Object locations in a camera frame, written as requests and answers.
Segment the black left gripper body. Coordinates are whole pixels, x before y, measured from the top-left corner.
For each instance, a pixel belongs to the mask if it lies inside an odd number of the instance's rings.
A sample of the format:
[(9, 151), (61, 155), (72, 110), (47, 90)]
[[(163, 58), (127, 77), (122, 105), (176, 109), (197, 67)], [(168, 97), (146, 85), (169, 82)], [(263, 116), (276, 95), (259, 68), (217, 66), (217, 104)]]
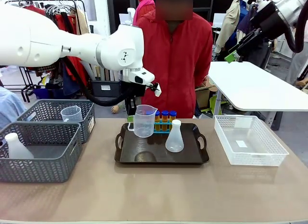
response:
[(125, 95), (125, 106), (129, 106), (135, 97), (142, 97), (145, 94), (146, 86), (142, 84), (120, 81), (120, 92)]

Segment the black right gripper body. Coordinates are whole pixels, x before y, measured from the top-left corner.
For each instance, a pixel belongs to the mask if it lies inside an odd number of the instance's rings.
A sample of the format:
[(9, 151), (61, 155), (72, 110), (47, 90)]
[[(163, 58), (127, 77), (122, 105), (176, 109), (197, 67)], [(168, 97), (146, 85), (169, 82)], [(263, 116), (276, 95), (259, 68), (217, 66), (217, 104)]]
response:
[(284, 5), (278, 7), (272, 1), (257, 2), (257, 13), (250, 20), (254, 29), (261, 29), (257, 40), (274, 40), (285, 35), (290, 36), (290, 10)]

